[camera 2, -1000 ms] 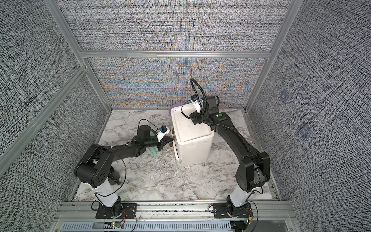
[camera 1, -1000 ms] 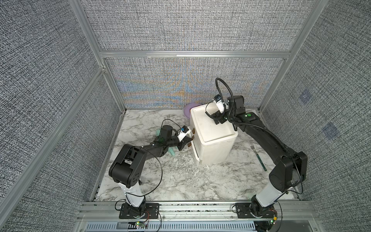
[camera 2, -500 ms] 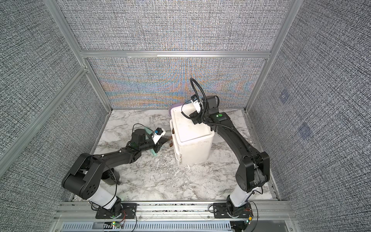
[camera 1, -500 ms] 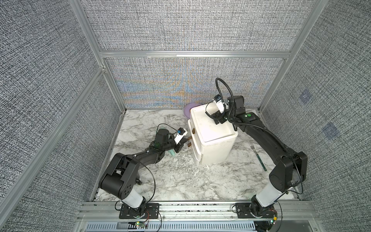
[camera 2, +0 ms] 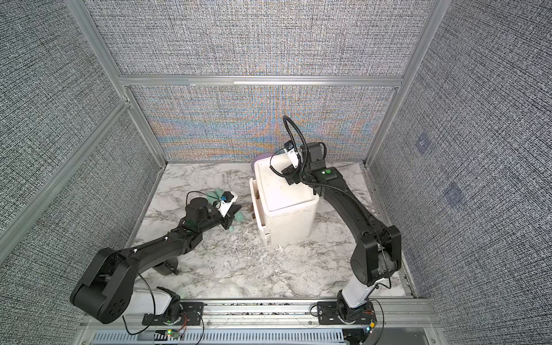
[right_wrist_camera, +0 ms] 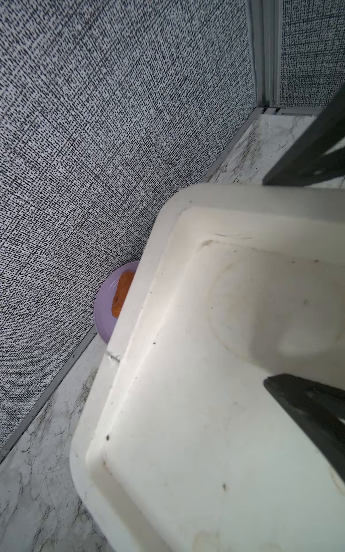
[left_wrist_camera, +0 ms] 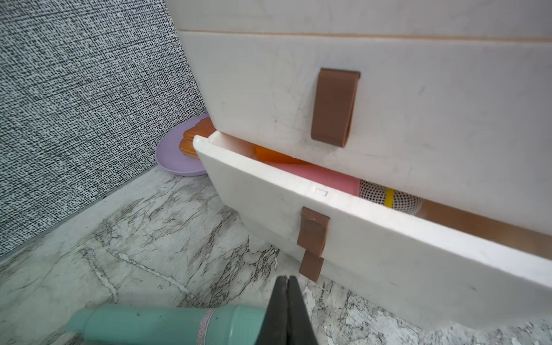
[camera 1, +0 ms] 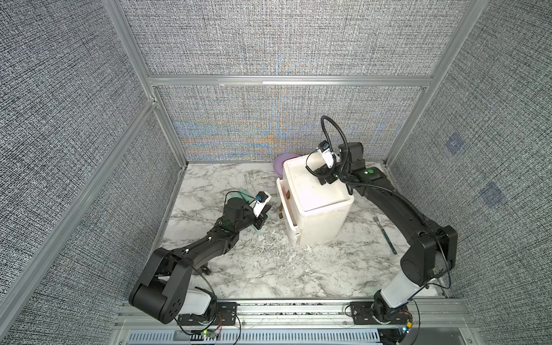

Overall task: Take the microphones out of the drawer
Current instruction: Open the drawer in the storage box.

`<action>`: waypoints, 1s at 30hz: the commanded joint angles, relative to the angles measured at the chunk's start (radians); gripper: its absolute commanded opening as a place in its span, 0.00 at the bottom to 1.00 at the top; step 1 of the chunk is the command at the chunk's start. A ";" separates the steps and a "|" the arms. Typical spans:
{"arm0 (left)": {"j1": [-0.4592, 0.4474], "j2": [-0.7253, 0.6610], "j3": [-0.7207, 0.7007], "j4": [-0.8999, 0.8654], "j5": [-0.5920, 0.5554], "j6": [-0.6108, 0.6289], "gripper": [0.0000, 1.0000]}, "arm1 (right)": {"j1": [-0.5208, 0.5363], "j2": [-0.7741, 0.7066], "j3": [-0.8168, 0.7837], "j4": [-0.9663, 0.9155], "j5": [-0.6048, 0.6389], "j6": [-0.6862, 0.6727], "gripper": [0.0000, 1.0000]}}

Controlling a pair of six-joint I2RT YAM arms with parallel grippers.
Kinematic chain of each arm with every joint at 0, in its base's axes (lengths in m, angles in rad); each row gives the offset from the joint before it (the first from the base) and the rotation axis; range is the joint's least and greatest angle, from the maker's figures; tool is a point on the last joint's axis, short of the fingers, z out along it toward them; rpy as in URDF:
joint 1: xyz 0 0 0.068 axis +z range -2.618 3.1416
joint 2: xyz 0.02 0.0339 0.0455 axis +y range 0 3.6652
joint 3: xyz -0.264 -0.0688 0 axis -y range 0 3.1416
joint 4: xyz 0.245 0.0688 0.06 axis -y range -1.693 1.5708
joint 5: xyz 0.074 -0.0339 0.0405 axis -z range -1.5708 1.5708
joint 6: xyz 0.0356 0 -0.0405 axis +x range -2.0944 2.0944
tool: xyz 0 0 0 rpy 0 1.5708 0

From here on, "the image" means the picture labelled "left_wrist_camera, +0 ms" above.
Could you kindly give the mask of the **white pull-out drawer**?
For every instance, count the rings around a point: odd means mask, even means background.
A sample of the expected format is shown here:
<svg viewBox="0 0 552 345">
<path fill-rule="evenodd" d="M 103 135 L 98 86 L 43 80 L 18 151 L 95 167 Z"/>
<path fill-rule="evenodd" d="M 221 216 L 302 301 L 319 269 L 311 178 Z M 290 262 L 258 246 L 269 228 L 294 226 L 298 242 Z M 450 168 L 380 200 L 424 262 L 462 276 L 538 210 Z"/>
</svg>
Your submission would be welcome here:
<svg viewBox="0 0 552 345">
<path fill-rule="evenodd" d="M 227 135 L 551 232 L 551 44 L 183 32 Z M 323 68 L 360 74 L 349 139 L 311 138 Z"/>
</svg>

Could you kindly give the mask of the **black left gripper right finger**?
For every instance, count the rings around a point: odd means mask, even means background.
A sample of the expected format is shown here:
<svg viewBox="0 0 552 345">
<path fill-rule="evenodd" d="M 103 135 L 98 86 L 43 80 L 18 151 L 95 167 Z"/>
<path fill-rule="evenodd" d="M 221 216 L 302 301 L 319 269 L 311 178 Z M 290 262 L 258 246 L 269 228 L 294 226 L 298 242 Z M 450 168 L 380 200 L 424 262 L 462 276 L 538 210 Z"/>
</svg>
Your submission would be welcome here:
<svg viewBox="0 0 552 345">
<path fill-rule="evenodd" d="M 287 344 L 318 345 L 296 276 L 288 279 L 287 299 Z"/>
</svg>

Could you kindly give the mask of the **white plastic drawer cabinet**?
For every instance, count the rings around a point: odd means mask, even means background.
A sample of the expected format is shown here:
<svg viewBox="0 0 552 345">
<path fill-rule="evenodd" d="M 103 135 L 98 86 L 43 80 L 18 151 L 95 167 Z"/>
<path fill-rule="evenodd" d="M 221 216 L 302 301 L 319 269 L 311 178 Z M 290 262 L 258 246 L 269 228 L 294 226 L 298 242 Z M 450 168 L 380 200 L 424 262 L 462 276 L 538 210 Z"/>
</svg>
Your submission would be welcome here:
<svg viewBox="0 0 552 345">
<path fill-rule="evenodd" d="M 179 30 L 551 38 L 550 1 L 167 1 Z"/>
</svg>

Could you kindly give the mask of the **teal toy microphone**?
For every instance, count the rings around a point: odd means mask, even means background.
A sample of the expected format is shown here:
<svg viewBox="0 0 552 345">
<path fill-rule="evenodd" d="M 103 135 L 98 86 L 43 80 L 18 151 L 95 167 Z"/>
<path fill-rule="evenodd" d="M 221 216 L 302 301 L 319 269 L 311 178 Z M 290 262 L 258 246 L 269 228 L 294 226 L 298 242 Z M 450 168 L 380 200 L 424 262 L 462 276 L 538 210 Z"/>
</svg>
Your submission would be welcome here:
<svg viewBox="0 0 552 345">
<path fill-rule="evenodd" d="M 77 311 L 66 324 L 100 344 L 254 344 L 266 310 L 244 305 L 164 308 L 106 304 Z"/>
</svg>

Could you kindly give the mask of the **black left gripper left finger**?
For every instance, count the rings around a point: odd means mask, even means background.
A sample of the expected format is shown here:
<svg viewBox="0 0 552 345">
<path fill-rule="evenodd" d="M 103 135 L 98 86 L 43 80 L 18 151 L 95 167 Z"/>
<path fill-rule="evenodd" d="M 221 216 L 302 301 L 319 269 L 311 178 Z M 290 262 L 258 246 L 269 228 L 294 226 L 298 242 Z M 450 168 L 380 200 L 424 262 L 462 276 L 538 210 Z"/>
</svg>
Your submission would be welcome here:
<svg viewBox="0 0 552 345">
<path fill-rule="evenodd" d="M 287 286 L 288 278 L 286 276 L 280 276 L 276 279 L 264 321 L 255 342 L 256 345 L 287 344 Z"/>
</svg>

